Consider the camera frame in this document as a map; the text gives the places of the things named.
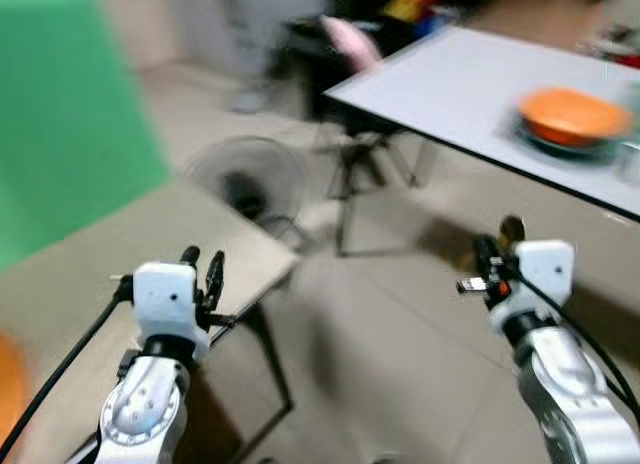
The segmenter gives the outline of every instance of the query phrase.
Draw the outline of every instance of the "tile floor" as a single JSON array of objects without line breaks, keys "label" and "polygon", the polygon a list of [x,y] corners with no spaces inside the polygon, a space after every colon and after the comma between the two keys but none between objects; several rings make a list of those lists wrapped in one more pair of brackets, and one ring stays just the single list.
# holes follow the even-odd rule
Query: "tile floor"
[{"label": "tile floor", "polygon": [[[510,212],[525,218],[532,238],[577,246],[580,300],[573,309],[590,317],[630,369],[640,361],[635,225],[428,144],[425,186],[392,186],[362,197],[350,243],[359,254],[339,260],[330,240],[336,204],[323,199],[331,167],[326,156],[310,152],[316,125],[287,117],[286,101],[257,116],[229,114],[236,83],[187,64],[157,68],[141,82],[177,172],[207,146],[238,134],[278,139],[297,149],[310,170],[301,222],[319,244],[288,289],[267,302],[297,408],[248,462],[271,456],[282,464],[368,463],[386,452],[430,464],[548,462],[517,394],[510,351],[490,330],[482,303],[456,295],[459,273],[449,262],[460,242],[494,231]],[[400,141],[406,156],[415,156],[421,141],[409,135]],[[380,249],[394,252],[366,252]],[[605,269],[603,262],[613,264]],[[618,316],[605,319],[616,332],[598,327],[604,315]],[[247,435],[277,406],[259,356],[240,331],[206,363]]]}]

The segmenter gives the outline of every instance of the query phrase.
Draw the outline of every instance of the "beige table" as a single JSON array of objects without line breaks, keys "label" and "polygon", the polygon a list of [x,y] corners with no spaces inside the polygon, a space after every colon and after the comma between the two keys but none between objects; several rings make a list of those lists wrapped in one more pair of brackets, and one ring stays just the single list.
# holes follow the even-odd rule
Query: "beige table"
[{"label": "beige table", "polygon": [[[173,182],[0,275],[0,328],[24,346],[34,391],[108,303],[115,289],[109,275],[149,260],[175,262],[190,244],[202,250],[201,283],[215,252],[226,252],[218,307],[224,314],[248,316],[296,262],[292,252],[223,204]],[[131,309],[122,304],[32,419],[16,462],[64,462],[96,429],[118,363],[136,334]]]}]

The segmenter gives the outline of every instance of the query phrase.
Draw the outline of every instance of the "orange object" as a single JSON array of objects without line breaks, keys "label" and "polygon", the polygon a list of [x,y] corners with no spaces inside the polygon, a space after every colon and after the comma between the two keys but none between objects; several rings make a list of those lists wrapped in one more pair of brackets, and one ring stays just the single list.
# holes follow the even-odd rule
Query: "orange object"
[{"label": "orange object", "polygon": [[589,147],[628,131],[631,113],[571,89],[545,89],[528,96],[520,112],[537,136],[567,147]]},{"label": "orange object", "polygon": [[27,403],[27,370],[18,346],[0,334],[0,442],[4,442]]}]

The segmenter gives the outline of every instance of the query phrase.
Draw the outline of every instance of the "yellow object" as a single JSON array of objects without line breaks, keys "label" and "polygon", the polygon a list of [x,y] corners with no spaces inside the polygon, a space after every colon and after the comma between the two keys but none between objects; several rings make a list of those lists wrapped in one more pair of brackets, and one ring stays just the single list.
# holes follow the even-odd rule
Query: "yellow object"
[{"label": "yellow object", "polygon": [[0,442],[4,442],[27,403],[27,371],[22,353],[0,334]]},{"label": "yellow object", "polygon": [[424,0],[391,0],[384,8],[385,16],[415,24],[423,15]]},{"label": "yellow object", "polygon": [[552,88],[526,97],[520,112],[538,137],[567,147],[588,147],[630,129],[631,113],[571,89]]}]

